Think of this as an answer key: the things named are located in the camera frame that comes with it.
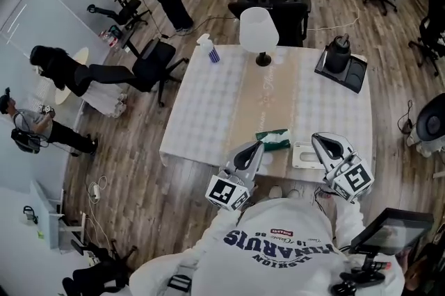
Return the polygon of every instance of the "black shoe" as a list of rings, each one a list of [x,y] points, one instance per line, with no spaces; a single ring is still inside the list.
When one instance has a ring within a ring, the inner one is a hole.
[[[98,146],[99,146],[99,139],[94,139],[93,140],[93,145],[95,146],[94,148],[93,148],[93,150],[92,150],[92,152],[90,153],[91,155],[96,155],[96,151],[97,151],[97,148],[98,148]]]

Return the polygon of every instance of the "white tablecloth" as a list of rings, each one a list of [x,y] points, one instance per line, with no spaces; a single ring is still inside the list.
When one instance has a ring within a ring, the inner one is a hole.
[[[217,45],[216,50],[221,57],[216,64],[199,47],[193,52],[159,149],[164,165],[168,164],[168,156],[213,166],[225,162],[225,144],[248,56],[239,45]],[[316,74],[314,68],[322,52],[318,49],[278,47],[271,65],[280,65],[288,50],[293,52],[292,59],[298,60],[298,95],[291,143],[310,142],[311,135],[320,131],[343,135],[371,166],[368,76],[356,94]],[[264,164],[270,160],[269,154],[273,153],[264,154]],[[324,170],[294,169],[289,156],[287,178],[321,181]]]

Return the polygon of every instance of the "black kettle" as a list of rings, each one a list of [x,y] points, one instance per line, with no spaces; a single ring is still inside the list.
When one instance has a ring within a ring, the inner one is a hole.
[[[326,49],[325,67],[333,74],[344,71],[350,59],[349,34],[339,35]]]

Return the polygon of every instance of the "person in white hoodie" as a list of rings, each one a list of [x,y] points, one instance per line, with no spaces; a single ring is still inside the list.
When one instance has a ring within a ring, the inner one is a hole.
[[[269,199],[240,211],[219,210],[196,245],[180,254],[142,265],[130,278],[133,296],[163,295],[178,267],[195,269],[191,296],[330,295],[341,272],[361,267],[364,256],[339,250],[363,231],[359,203],[333,196],[337,205],[336,241],[328,218],[292,190],[288,198],[274,186]],[[358,289],[356,295],[399,296],[404,276],[394,256],[385,282]]]

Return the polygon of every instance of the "lamp shade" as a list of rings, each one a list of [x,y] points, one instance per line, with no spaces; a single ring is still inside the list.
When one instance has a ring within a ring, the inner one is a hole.
[[[269,12],[262,7],[251,7],[241,13],[239,42],[251,53],[273,51],[280,39]]]

